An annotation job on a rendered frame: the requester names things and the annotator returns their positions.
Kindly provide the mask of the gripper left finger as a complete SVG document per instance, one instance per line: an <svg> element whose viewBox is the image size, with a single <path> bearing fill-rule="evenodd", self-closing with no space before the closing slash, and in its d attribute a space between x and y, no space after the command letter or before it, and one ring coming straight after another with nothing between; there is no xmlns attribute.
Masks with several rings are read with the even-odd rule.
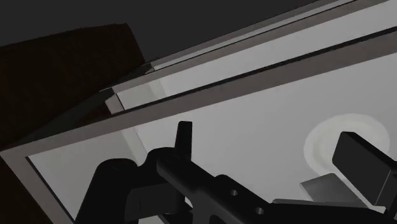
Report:
<svg viewBox="0 0 397 224"><path fill-rule="evenodd" d="M74 224L264 224L271 206L226 175L212 176L191 160L192 123L178 124L174 147L150 151L143 165L127 158L101 162Z"/></svg>

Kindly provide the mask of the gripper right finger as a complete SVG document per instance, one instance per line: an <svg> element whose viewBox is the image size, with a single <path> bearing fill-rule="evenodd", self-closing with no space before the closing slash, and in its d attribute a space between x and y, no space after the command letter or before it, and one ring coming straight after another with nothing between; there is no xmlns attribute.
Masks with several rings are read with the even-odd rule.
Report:
<svg viewBox="0 0 397 224"><path fill-rule="evenodd" d="M397 161L355 132L339 135L331 161L371 205L386 210L370 209L329 173L300 184L309 200L273 200L278 224L397 224Z"/></svg>

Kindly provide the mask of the white round plate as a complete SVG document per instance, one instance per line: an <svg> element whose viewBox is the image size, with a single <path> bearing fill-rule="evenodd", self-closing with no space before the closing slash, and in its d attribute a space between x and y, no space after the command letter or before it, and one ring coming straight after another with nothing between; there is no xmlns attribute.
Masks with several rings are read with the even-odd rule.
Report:
<svg viewBox="0 0 397 224"><path fill-rule="evenodd" d="M334 173L341 180L346 180L332 163L339 136L343 131L355 132L383 153L389 153L389 133L375 118L354 113L336 115L316 125L305 140L304 158L318 175Z"/></svg>

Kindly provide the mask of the white cabinet with grey frame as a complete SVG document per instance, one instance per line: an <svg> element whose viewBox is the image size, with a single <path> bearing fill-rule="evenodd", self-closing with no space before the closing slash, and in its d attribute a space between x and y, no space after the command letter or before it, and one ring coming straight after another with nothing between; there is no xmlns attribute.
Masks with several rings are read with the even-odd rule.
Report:
<svg viewBox="0 0 397 224"><path fill-rule="evenodd" d="M265 32L112 87L111 117L4 150L53 224L73 224L100 162L147 154L193 123L193 161L264 199L301 197L319 176L310 131L336 115L375 118L397 158L397 0L338 0Z"/></svg>

